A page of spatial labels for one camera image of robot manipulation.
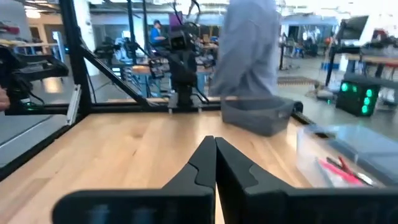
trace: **person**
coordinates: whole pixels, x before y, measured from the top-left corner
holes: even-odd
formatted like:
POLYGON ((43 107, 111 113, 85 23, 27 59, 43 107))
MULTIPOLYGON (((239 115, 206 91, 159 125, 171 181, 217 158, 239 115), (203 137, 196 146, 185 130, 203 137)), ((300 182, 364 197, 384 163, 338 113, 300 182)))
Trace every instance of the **person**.
POLYGON ((231 0, 210 95, 271 96, 277 91, 279 14, 274 0, 231 0))
POLYGON ((154 27, 150 31, 150 41, 152 43, 156 43, 158 41, 164 40, 165 37, 161 35, 160 28, 162 28, 162 24, 159 20, 154 21, 154 27))
POLYGON ((10 106, 10 100, 7 96, 7 92, 0 87, 0 111, 8 109, 10 106))

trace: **black metal frame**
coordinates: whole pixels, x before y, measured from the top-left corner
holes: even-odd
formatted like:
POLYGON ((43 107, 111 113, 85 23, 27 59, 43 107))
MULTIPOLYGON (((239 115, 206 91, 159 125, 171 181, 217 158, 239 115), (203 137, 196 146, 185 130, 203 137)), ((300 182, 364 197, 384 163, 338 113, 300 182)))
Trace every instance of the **black metal frame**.
MULTIPOLYGON (((3 168, 0 168, 0 181, 4 180, 7 176, 11 175, 20 166, 24 165, 31 158, 36 156, 39 152, 44 150, 47 146, 54 142, 57 138, 61 137, 67 131, 69 131, 74 125, 78 124, 86 116, 91 113, 132 113, 132 112, 168 112, 168 102, 164 101, 161 103, 151 103, 145 98, 138 95, 132 88, 126 85, 120 80, 103 62, 98 60, 85 47, 78 28, 76 20, 76 12, 72 0, 60 0, 60 10, 62 14, 62 22, 65 26, 66 38, 69 46, 70 63, 72 67, 73 80, 76 85, 81 86, 81 96, 78 110, 78 118, 76 122, 71 126, 63 126, 55 133, 45 138, 40 143, 36 144, 32 149, 19 156, 10 164, 3 168), (88 82, 88 72, 85 64, 85 60, 90 61, 95 67, 99 69, 104 75, 106 75, 115 85, 125 91, 131 98, 135 100, 133 103, 94 103, 91 100, 90 86, 88 82)), ((128 10, 131 40, 135 42, 134 29, 132 28, 132 10, 128 10)), ((144 28, 147 27, 146 21, 146 7, 144 8, 144 28)), ((203 105, 203 111, 218 111, 221 109, 220 101, 211 101, 207 105, 203 105)), ((302 107, 299 108, 301 111, 294 112, 292 117, 302 124, 313 124, 308 118, 302 114, 302 107)), ((15 111, 14 114, 20 115, 31 115, 31 114, 67 114, 68 105, 46 105, 40 110, 35 111, 15 111)), ((173 109, 174 113, 183 112, 189 113, 198 111, 197 108, 179 108, 173 109)))

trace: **green led light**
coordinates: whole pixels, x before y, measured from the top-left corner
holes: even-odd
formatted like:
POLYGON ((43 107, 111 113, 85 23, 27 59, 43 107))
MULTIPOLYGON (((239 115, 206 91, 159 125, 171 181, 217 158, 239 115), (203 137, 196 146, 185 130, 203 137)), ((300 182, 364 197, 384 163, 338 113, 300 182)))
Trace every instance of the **green led light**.
POLYGON ((367 105, 371 104, 371 99, 366 97, 365 100, 363 101, 363 103, 367 106, 367 105))
POLYGON ((368 106, 362 107, 362 114, 366 114, 366 113, 368 113, 368 111, 369 111, 368 106))
POLYGON ((348 84, 347 83, 341 84, 341 90, 342 91, 347 91, 348 90, 348 84))
POLYGON ((366 96, 367 97, 372 97, 373 96, 373 91, 372 90, 366 90, 366 96))

